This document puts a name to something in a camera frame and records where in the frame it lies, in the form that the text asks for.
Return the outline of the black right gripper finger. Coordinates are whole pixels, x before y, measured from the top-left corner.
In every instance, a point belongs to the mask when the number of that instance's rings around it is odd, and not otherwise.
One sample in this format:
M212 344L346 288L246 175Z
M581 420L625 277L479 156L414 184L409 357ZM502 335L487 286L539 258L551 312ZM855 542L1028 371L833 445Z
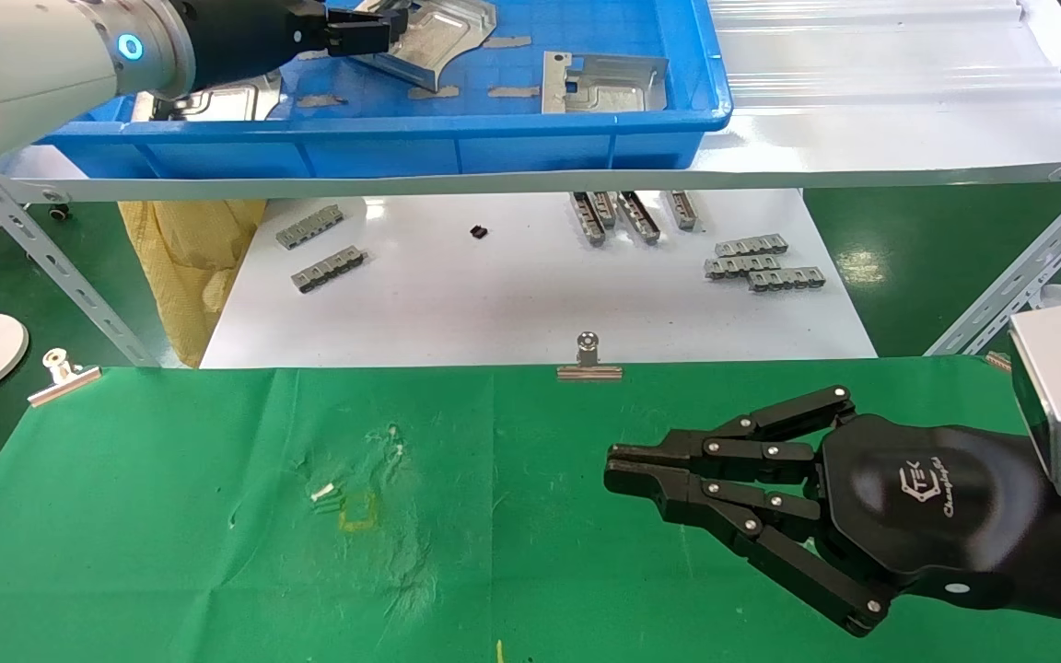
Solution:
M784 513L761 488L688 470L607 470L603 485L651 500L666 523L711 533L851 636L868 636L889 614L887 591L843 574L805 545L820 533L821 517Z
M803 483L820 458L801 439L854 414L850 391L833 385L738 415L711 431L673 428L657 444L613 444L603 478L626 483L653 471L676 470L708 479Z

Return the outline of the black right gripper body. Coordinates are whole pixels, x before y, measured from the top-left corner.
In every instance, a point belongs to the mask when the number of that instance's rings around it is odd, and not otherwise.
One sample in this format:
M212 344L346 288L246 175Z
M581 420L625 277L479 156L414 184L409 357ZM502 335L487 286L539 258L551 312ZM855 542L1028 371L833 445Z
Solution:
M1053 486L1023 437L862 414L820 444L821 546L860 609L902 595L1053 611L1039 542Z

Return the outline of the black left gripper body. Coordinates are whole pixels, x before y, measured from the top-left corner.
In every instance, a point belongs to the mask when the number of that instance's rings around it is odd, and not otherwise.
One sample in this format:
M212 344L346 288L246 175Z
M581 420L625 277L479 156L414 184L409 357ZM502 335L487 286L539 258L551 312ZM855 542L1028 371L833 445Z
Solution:
M194 88L264 76L325 37L320 1L195 1Z

